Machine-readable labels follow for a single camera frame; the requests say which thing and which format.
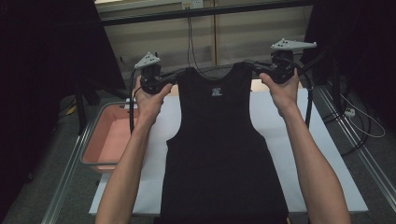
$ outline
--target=pink tray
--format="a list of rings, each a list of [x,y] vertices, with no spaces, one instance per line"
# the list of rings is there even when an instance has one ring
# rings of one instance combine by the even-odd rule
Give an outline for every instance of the pink tray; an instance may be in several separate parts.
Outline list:
[[[98,173],[114,170],[131,136],[129,109],[124,106],[120,103],[105,105],[91,129],[81,161]],[[134,122],[137,117],[138,110],[135,108]]]

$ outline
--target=wall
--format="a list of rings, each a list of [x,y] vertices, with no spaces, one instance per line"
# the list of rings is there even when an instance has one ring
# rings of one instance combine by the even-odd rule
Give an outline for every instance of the wall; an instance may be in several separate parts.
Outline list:
[[[102,19],[181,10],[180,1],[150,1],[151,4],[167,3],[151,7],[139,6],[142,2],[148,1],[116,1],[97,4],[97,8]],[[224,7],[260,2],[205,0],[204,6]],[[120,9],[122,4],[138,8]],[[311,9],[294,7],[192,18],[196,62],[199,67],[208,67],[245,59],[266,60],[271,53],[271,45],[281,38],[304,40]],[[106,33],[119,59],[120,70],[127,77],[134,64],[148,51],[159,53],[163,71],[188,66],[188,27],[188,19],[176,19],[108,26]],[[194,65],[192,55],[190,64]]]

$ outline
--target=white paper sheet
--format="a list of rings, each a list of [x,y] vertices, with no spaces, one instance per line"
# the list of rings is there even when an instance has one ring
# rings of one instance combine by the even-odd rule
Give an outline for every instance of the white paper sheet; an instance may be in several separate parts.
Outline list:
[[[306,104],[306,90],[299,90],[298,105],[303,116],[305,116]],[[252,92],[250,94],[250,116],[253,126],[266,139],[289,211],[291,213],[306,212],[286,127],[283,119],[278,115],[268,91]],[[167,152],[166,140],[177,133],[180,120],[179,98],[177,96],[167,96],[164,100],[162,112],[150,133],[139,191],[134,205],[134,213],[137,215],[158,216],[160,214]],[[312,108],[310,131],[318,147],[340,179],[349,211],[367,211],[367,206],[315,106]],[[92,215],[97,212],[108,177],[109,174],[102,176],[92,202],[90,210]]]

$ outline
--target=hand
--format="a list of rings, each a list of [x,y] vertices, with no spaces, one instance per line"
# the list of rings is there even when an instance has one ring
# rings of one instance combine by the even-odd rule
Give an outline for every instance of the hand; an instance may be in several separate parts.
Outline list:
[[[276,84],[270,76],[265,73],[260,74],[262,83],[268,86],[274,104],[277,107],[279,115],[284,115],[291,109],[297,107],[297,90],[299,78],[297,69],[294,69],[294,76],[283,84]]]
[[[151,95],[140,88],[140,78],[141,76],[136,79],[136,86],[134,87],[134,97],[136,98],[137,109],[139,111],[139,117],[136,125],[147,124],[152,126],[161,112],[163,98],[171,92],[172,84],[165,85],[161,92]]]

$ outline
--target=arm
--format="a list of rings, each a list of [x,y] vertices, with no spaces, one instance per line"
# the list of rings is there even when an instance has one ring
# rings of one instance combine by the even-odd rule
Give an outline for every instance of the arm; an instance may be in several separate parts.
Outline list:
[[[136,89],[140,87],[137,79]],[[139,118],[126,145],[116,169],[107,182],[99,204],[96,223],[128,223],[134,208],[139,187],[140,171],[149,140],[151,126],[161,111],[163,98],[170,92],[172,85],[166,85],[156,95],[142,90],[136,93]]]
[[[271,92],[279,115],[286,123],[296,161],[300,188],[312,223],[350,223],[347,203],[341,184],[307,129],[297,106],[299,79],[294,77],[277,85],[265,75],[262,83]]]

